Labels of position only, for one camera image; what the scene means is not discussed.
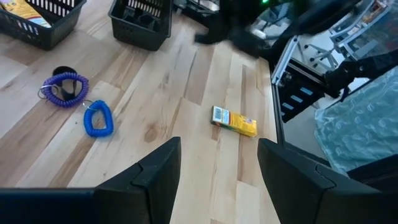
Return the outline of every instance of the wooden tabletop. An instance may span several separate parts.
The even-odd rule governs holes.
[[[257,161],[258,139],[276,141],[267,62],[227,42],[195,45],[204,28],[176,15],[159,51],[120,43],[110,5],[88,0],[75,30],[49,52],[0,34],[0,186],[93,187],[180,136],[172,223],[278,223]],[[90,80],[87,99],[107,102],[112,136],[85,134],[83,106],[65,110],[37,97],[61,65]],[[258,137],[211,125],[213,105],[256,119]]]

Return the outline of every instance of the wood grain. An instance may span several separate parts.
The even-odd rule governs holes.
[[[279,223],[256,157],[259,138],[276,141],[267,62],[228,42],[194,44],[205,28],[177,15],[157,52],[118,42],[112,2],[88,0],[75,30],[49,52],[0,34],[0,187],[97,186],[180,136],[171,223]],[[36,97],[61,65],[90,80],[87,99],[107,102],[111,136],[85,134],[84,107],[64,110]],[[256,119],[258,137],[210,124],[214,105]],[[94,122],[104,125],[100,114]]]

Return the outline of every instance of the purple coiled keychain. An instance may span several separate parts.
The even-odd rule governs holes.
[[[70,100],[61,100],[52,92],[52,87],[56,86],[56,84],[61,83],[64,80],[75,80],[81,82],[81,92],[73,99]],[[53,104],[62,107],[62,108],[71,108],[83,102],[86,95],[88,94],[88,79],[77,74],[71,72],[64,72],[59,75],[55,75],[43,83],[43,87],[41,89],[47,99]]]

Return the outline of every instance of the blue coiled keychain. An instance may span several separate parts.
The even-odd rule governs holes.
[[[83,105],[87,107],[83,118],[83,123],[85,125],[87,134],[93,138],[111,135],[114,129],[111,109],[102,100],[97,100],[94,103],[90,100],[85,101],[92,103],[90,106],[86,106],[83,102]],[[95,129],[93,126],[93,116],[97,111],[101,111],[104,114],[105,128],[103,129]]]

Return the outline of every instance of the black plastic basket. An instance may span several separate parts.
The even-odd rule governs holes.
[[[0,30],[44,50],[53,49],[76,26],[86,0],[25,0],[50,25],[46,28],[0,9]]]
[[[156,51],[171,35],[172,0],[114,0],[109,16],[116,39]]]

